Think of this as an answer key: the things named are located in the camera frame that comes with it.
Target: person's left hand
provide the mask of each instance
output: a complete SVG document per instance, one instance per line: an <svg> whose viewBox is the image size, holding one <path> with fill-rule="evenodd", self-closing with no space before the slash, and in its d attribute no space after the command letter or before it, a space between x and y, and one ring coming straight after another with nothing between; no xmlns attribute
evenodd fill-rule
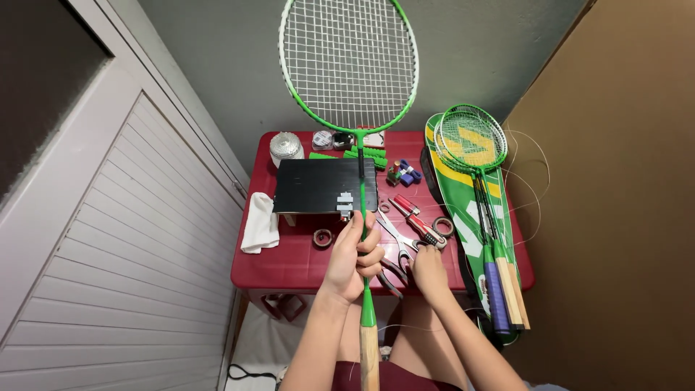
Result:
<svg viewBox="0 0 695 391"><path fill-rule="evenodd" d="M362 238L363 219L360 211L354 211L352 220L336 238L326 276L321 284L346 306L350 305L364 290L362 277L372 278L382 272L379 263L384 257L384 249L377 246L382 238L379 230L373 230L376 223L374 213L367 211L367 237Z"/></svg>

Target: white towel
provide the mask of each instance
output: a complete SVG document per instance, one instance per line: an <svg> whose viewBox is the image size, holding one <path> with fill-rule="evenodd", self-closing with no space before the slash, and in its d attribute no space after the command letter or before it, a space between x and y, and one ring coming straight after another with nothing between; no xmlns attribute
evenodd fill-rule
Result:
<svg viewBox="0 0 695 391"><path fill-rule="evenodd" d="M272 199L265 193L253 193L241 250L247 254L260 254L262 248L275 247L279 242L277 214L272 213Z"/></svg>

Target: red plastic table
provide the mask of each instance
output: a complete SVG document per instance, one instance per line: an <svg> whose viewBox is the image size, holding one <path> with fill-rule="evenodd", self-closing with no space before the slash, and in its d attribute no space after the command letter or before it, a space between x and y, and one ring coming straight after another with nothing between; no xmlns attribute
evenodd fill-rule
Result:
<svg viewBox="0 0 695 391"><path fill-rule="evenodd" d="M312 132L297 131L294 133L299 136L304 146L305 158L308 158L312 151ZM241 229L236 241L234 262L231 267L231 281L259 309L277 317L277 311L265 299L266 296L271 294L315 294L323 281L333 245L331 244L328 248L315 246L312 242L313 233L320 228L327 228L334 234L335 238L345 224L338 220L338 214L299 215L296 216L295 227L290 227L281 217L279 219L280 242L277 247L264 248L260 254L246 254L241 251L240 245L246 226L250 195L258 191L266 193L270 197L275 194L277 168L270 160L270 139L275 134L277 132L266 133L259 141L248 191L249 197L246 200ZM386 158L388 161L406 159L415 169L421 170L420 151L424 146L425 140L422 131L388 132L386 135ZM332 150L318 152L342 157L342 152ZM425 222L431 223L436 217L444 215L442 209L430 195L424 179L422 183L412 184L410 187L401 184L393 187L386 182L386 173L377 171L377 187L380 200L386 200L396 194L408 198L420 208L418 217ZM386 215L401 234L412 239L419 239L398 210L391 208L391 211ZM512 220L512 233L515 240L518 240L521 238L521 231L516 222L516 215L512 211L509 216ZM376 226L382 230L380 245L386 250L386 258L397 262L398 245L395 239L381 225L376 224ZM449 277L449 288L454 292L464 292L466 288L459 273L457 247L453 240L449 239L450 243L444 248L442 261ZM524 290L529 289L535 283L535 277L524 244L517 245L514 248L514 253L521 275L521 287ZM400 281L391 275L390 271L385 271L385 273L403 294L418 294L415 289L405 289ZM376 278L372 279L370 288L372 293L376 295L389 294Z"/></svg>

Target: maroon shorts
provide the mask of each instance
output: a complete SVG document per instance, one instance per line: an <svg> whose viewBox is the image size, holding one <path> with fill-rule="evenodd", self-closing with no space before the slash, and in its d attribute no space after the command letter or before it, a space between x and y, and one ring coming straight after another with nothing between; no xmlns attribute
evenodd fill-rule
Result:
<svg viewBox="0 0 695 391"><path fill-rule="evenodd" d="M389 361L379 363L381 391L461 391L455 385L412 374ZM359 362L338 361L332 391L359 391Z"/></svg>

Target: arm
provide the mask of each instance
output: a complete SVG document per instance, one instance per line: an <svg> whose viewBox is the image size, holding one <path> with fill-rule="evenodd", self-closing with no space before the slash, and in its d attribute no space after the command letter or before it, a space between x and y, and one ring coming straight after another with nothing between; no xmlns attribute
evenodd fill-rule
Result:
<svg viewBox="0 0 695 391"><path fill-rule="evenodd" d="M512 366L456 302L448 288L440 252L433 246L421 248L410 267L425 299L444 325L473 387L479 391L526 391Z"/></svg>
<svg viewBox="0 0 695 391"><path fill-rule="evenodd" d="M364 290L363 276L372 278L382 270L379 261L384 249L377 246L381 232L371 230L375 222L374 214L367 212L368 235L360 242L363 219L355 211L351 223L336 238L326 276L280 391L331 389L348 308ZM365 255L358 257L357 251Z"/></svg>

